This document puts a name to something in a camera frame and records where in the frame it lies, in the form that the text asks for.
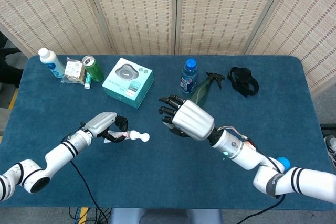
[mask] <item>black ring band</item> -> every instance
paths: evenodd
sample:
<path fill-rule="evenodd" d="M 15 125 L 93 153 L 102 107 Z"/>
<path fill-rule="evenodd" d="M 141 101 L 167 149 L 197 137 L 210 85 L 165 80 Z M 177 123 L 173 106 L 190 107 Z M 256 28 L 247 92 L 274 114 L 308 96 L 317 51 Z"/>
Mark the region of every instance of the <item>black ring band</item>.
<path fill-rule="evenodd" d="M 74 148 L 74 150 L 75 150 L 75 152 L 76 152 L 76 156 L 78 155 L 78 151 L 77 151 L 76 147 L 74 147 L 73 144 L 71 144 L 68 140 L 65 140 L 64 143 L 68 143 L 68 144 L 70 144 L 70 146 L 71 146 L 72 148 Z"/>
<path fill-rule="evenodd" d="M 299 191 L 299 193 L 301 193 L 302 194 L 302 192 L 301 192 L 301 189 L 300 189 L 300 185 L 299 185 L 299 177 L 300 177 L 300 174 L 301 174 L 301 172 L 304 170 L 304 168 L 302 168 L 299 172 L 298 172 L 298 175 L 296 176 L 296 187 L 298 188 L 298 191 Z"/>
<path fill-rule="evenodd" d="M 23 180 L 23 182 L 22 182 L 22 186 L 24 186 L 26 180 L 27 180 L 32 174 L 34 174 L 34 173 L 36 173 L 36 172 L 38 172 L 38 171 L 40 171 L 40 170 L 42 170 L 42 169 L 37 169 L 37 170 L 33 171 L 32 173 L 30 173 L 30 174 Z"/>
<path fill-rule="evenodd" d="M 62 143 L 62 145 L 64 145 L 66 148 L 68 148 L 68 150 L 71 152 L 73 157 L 76 157 L 75 154 L 73 153 L 72 149 L 68 145 L 66 145 L 64 142 Z"/>
<path fill-rule="evenodd" d="M 291 179 L 290 179 L 290 183 L 291 183 L 291 185 L 292 185 L 292 188 L 293 188 L 294 192 L 296 192 L 296 193 L 297 193 L 297 191 L 296 191 L 295 186 L 294 186 L 294 174 L 295 174 L 295 172 L 296 172 L 298 169 L 300 169 L 300 168 L 299 168 L 299 167 L 296 167 L 296 168 L 294 169 L 294 171 L 292 172 L 292 177 L 291 177 Z"/>
<path fill-rule="evenodd" d="M 21 183 L 22 179 L 23 179 L 23 165 L 21 163 L 16 163 L 15 165 L 18 165 L 21 169 L 20 179 L 19 179 L 18 183 L 15 184 L 15 185 L 19 185 Z"/>
<path fill-rule="evenodd" d="M 5 198 L 5 195 L 6 195 L 6 186 L 5 186 L 4 180 L 1 177 L 0 177 L 0 183 L 1 183 L 2 188 L 3 188 L 2 197 L 0 199 L 0 201 L 2 201 Z"/>

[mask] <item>blue cap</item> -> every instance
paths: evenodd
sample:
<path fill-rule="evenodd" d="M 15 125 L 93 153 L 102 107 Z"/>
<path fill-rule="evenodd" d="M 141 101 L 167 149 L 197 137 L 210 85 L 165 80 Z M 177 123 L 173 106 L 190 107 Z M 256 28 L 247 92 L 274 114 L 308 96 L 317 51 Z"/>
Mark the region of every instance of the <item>blue cap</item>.
<path fill-rule="evenodd" d="M 279 161 L 280 163 L 282 163 L 282 165 L 284 166 L 285 170 L 288 170 L 288 168 L 290 167 L 290 162 L 285 157 L 278 157 L 277 161 Z"/>
<path fill-rule="evenodd" d="M 195 59 L 187 59 L 187 62 L 185 63 L 187 66 L 187 69 L 193 70 L 197 66 L 197 62 Z"/>

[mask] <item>green spray bottle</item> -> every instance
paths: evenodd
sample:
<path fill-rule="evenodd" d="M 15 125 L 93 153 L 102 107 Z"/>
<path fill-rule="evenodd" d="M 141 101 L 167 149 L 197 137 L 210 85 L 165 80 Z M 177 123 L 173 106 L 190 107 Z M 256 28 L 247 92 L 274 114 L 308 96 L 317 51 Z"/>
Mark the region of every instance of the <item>green spray bottle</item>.
<path fill-rule="evenodd" d="M 222 76 L 219 73 L 206 73 L 208 75 L 208 78 L 203 81 L 199 86 L 197 86 L 194 94 L 191 96 L 190 100 L 197 104 L 198 106 L 202 107 L 205 103 L 208 89 L 211 85 L 211 83 L 216 80 L 218 83 L 218 86 L 220 89 L 222 89 L 221 81 L 225 79 L 224 76 Z"/>

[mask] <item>teal box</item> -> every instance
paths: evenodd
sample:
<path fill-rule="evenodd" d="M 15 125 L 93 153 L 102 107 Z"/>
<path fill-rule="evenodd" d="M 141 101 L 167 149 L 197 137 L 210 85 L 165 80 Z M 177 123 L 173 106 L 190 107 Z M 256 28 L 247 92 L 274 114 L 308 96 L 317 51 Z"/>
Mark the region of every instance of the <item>teal box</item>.
<path fill-rule="evenodd" d="M 153 81 L 152 70 L 120 58 L 102 87 L 107 95 L 138 108 Z"/>

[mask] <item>small black object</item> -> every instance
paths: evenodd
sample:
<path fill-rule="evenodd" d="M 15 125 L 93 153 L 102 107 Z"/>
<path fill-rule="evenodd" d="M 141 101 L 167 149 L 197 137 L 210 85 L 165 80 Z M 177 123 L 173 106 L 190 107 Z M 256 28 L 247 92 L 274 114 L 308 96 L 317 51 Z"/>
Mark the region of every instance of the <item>small black object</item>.
<path fill-rule="evenodd" d="M 227 74 L 227 78 L 231 81 L 232 87 L 245 97 L 255 95 L 259 91 L 257 80 L 252 77 L 251 71 L 247 68 L 233 67 Z"/>
<path fill-rule="evenodd" d="M 159 114 L 163 114 L 163 113 L 174 116 L 176 114 L 176 110 L 172 110 L 172 109 L 162 106 L 161 108 L 159 108 Z"/>
<path fill-rule="evenodd" d="M 167 97 L 161 97 L 159 101 L 164 102 L 165 104 L 170 105 L 174 109 L 179 109 L 182 104 L 185 102 L 182 98 L 176 96 L 176 95 L 171 95 L 168 98 Z"/>
<path fill-rule="evenodd" d="M 165 122 L 165 123 L 172 124 L 173 123 L 173 118 L 171 118 L 170 116 L 164 116 L 164 117 L 162 117 L 162 121 Z"/>
<path fill-rule="evenodd" d="M 219 73 L 206 73 L 209 77 L 208 79 L 210 79 L 210 82 L 213 82 L 213 80 L 216 80 L 218 83 L 218 86 L 220 89 L 222 89 L 222 80 L 225 80 L 225 77 L 222 76 Z"/>
<path fill-rule="evenodd" d="M 124 118 L 123 116 L 117 115 L 115 117 L 115 124 L 116 126 L 121 130 L 121 131 L 127 131 L 128 129 L 128 121 L 127 118 Z M 110 140 L 113 143 L 120 143 L 121 141 L 123 141 L 126 137 L 125 136 L 121 136 L 119 138 L 115 138 L 114 136 L 111 136 L 108 133 L 109 127 L 104 130 L 102 133 L 100 133 L 97 137 L 103 137 L 106 138 L 107 140 Z"/>

